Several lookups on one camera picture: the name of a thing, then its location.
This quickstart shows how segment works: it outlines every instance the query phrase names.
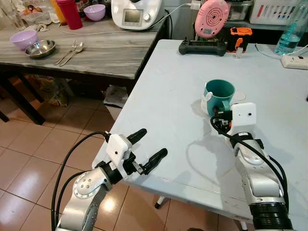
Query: red cup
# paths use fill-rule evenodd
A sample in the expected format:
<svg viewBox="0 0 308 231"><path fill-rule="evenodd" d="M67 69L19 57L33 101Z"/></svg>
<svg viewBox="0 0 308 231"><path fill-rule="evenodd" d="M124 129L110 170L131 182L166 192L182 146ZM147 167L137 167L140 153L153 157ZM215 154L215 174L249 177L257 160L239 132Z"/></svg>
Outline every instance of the red cup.
<svg viewBox="0 0 308 231"><path fill-rule="evenodd" d="M64 18L71 30L82 27L81 18L79 16L75 0L56 0L60 7Z"/></svg>

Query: purple bowl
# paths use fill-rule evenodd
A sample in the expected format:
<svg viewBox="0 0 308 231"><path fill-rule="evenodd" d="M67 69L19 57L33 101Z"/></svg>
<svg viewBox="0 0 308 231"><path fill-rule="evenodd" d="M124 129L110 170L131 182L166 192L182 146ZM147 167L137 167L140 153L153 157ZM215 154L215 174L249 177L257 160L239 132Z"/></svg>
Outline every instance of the purple bowl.
<svg viewBox="0 0 308 231"><path fill-rule="evenodd" d="M86 13L86 16L92 21L100 21L105 16L106 7L102 4L96 4L86 7L83 12Z"/></svg>
<svg viewBox="0 0 308 231"><path fill-rule="evenodd" d="M21 50L26 49L28 46L38 41L38 35L35 30L24 30L14 34L10 41Z"/></svg>

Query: teal mug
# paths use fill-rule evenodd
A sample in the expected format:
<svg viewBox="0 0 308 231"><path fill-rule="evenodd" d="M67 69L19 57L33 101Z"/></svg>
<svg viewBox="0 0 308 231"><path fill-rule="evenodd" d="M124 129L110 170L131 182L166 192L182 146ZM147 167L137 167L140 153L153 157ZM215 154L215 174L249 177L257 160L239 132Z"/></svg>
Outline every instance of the teal mug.
<svg viewBox="0 0 308 231"><path fill-rule="evenodd" d="M230 101L235 93L234 86L223 79L214 79L205 83L201 108L210 116L215 115L215 110L230 110Z"/></svg>

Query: tiled floor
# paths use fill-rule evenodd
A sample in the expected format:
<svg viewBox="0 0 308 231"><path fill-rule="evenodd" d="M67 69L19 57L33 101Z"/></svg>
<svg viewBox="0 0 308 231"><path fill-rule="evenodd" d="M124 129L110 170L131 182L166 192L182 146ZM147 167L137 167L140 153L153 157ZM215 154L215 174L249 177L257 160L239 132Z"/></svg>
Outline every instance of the tiled floor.
<svg viewBox="0 0 308 231"><path fill-rule="evenodd" d="M43 126L33 124L9 99L0 100L0 110L10 118L0 122L0 231L50 231L51 194L66 153L86 134L109 130L114 123L98 100L77 98L68 107L33 99L31 103L47 119ZM60 188L69 176L91 168L103 142L100 136L92 137L76 149ZM175 200L166 200L157 210L157 199L158 195L118 183L102 202L94 231L239 230L232 219Z"/></svg>

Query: spoon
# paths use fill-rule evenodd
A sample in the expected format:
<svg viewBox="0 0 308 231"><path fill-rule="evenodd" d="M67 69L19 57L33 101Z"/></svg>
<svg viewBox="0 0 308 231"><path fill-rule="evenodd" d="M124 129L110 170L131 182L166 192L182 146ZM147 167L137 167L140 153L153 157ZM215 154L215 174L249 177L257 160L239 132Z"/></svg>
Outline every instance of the spoon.
<svg viewBox="0 0 308 231"><path fill-rule="evenodd" d="M76 47L75 51L73 51L73 52L71 53L71 55L67 58L67 60L65 60L64 63L61 63L59 66L65 65L75 54L82 52L83 47L84 47L84 43L81 42L81 43Z"/></svg>

